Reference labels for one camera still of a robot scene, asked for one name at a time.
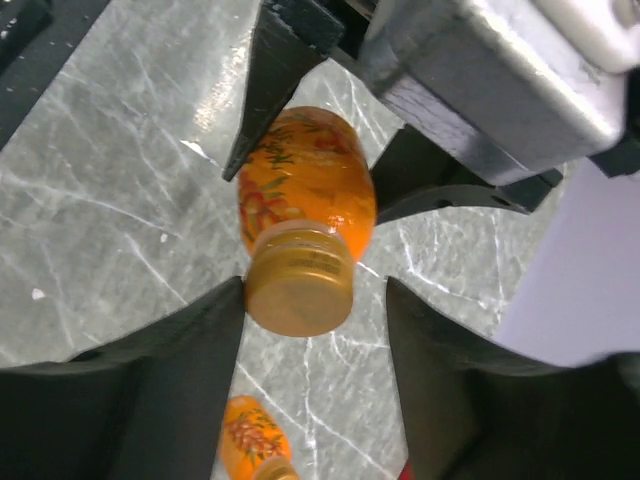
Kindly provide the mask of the orange juice bottle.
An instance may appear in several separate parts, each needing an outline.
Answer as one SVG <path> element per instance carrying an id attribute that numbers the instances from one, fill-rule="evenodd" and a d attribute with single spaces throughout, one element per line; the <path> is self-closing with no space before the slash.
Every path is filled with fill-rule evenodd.
<path id="1" fill-rule="evenodd" d="M 269 457 L 285 457 L 293 466 L 284 431 L 257 399 L 246 395 L 227 403 L 218 456 L 232 480 L 252 480 L 257 466 Z"/>
<path id="2" fill-rule="evenodd" d="M 312 106 L 286 109 L 272 123 L 239 171 L 238 203 L 248 251 L 270 227 L 310 220 L 339 234 L 359 260 L 377 217 L 355 130 L 341 116 Z"/>

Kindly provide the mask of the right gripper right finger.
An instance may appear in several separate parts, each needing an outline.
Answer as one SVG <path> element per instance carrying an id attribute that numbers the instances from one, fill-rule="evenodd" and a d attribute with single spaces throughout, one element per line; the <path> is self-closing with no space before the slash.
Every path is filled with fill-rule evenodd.
<path id="1" fill-rule="evenodd" d="M 396 278 L 386 321 L 418 479 L 635 479 L 639 356 L 573 367 L 509 350 Z"/>

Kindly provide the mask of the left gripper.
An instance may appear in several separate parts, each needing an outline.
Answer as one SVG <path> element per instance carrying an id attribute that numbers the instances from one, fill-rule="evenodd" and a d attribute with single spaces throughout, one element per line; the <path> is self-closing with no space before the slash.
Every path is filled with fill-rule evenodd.
<path id="1" fill-rule="evenodd" d="M 260 4 L 250 45 L 241 120 L 223 170 L 224 180 L 234 178 L 291 100 L 300 81 L 324 62 L 331 52 L 337 62 L 363 82 L 358 56 L 380 2 L 382 1 L 328 1 L 324 6 L 322 2 L 315 0 L 279 0 L 263 1 Z M 541 3 L 531 2 L 548 19 Z M 580 159 L 593 162 L 608 177 L 631 176 L 639 170 L 639 71 L 632 67 L 609 74 L 622 75 L 626 79 L 625 132 L 610 149 Z M 414 128 L 402 119 L 401 121 L 401 129 L 405 126 Z M 528 207 L 531 213 L 561 182 L 562 165 L 511 184 L 487 183 L 496 187 L 509 200 Z"/>

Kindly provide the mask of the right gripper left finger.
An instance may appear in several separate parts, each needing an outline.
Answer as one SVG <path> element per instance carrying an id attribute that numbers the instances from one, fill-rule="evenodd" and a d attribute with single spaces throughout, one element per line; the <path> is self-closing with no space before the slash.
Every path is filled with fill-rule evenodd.
<path id="1" fill-rule="evenodd" d="M 5 479 L 207 479 L 244 325 L 233 277 L 64 362 L 1 372 Z"/>

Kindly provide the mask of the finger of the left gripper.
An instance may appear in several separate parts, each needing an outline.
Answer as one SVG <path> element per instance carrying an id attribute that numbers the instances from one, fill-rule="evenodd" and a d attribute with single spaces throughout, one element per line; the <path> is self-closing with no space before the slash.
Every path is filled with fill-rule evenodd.
<path id="1" fill-rule="evenodd" d="M 370 173 L 378 225 L 447 207 L 530 213 L 410 126 L 395 133 Z"/>

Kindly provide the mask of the gold bottle cap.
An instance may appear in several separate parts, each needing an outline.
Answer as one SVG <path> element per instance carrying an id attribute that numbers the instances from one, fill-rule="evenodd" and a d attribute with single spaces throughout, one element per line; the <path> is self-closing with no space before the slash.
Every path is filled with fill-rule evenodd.
<path id="1" fill-rule="evenodd" d="M 282 456 L 274 456 L 260 463 L 251 476 L 252 480 L 299 480 L 295 468 Z"/>
<path id="2" fill-rule="evenodd" d="M 262 232 L 244 279 L 249 316 L 288 337 L 315 337 L 341 326 L 351 313 L 353 290 L 347 244 L 310 220 L 288 220 Z"/>

